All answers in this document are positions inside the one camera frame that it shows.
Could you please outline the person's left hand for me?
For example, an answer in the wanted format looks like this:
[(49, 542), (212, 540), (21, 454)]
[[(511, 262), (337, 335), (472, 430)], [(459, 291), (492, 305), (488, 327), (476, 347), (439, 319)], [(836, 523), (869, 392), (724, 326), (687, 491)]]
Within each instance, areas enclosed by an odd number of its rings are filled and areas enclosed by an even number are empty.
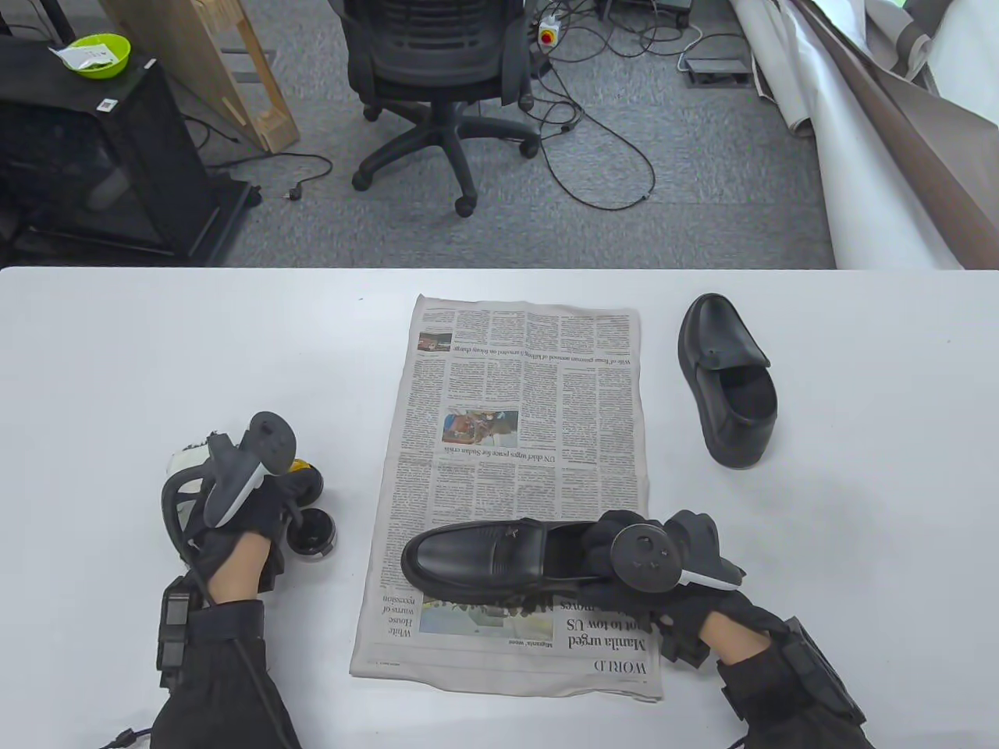
[(314, 468), (302, 461), (282, 477), (266, 477), (219, 528), (207, 527), (203, 500), (195, 504), (185, 540), (211, 602), (253, 602), (274, 588), (285, 567), (279, 540), (290, 515), (288, 503), (309, 504), (315, 477)]

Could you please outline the person's right hand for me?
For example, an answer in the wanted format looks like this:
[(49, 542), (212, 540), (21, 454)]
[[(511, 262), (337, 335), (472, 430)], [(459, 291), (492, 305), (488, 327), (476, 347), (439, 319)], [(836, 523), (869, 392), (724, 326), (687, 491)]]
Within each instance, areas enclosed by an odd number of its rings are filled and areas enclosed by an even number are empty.
[(627, 510), (604, 513), (582, 536), (584, 571), (593, 581), (578, 602), (628, 615), (659, 628), (663, 655), (699, 666), (714, 651), (739, 660), (735, 646), (710, 633), (724, 618), (764, 647), (785, 640), (788, 626), (752, 604), (740, 585), (742, 570), (720, 552), (720, 534), (709, 515), (682, 510), (663, 522)]

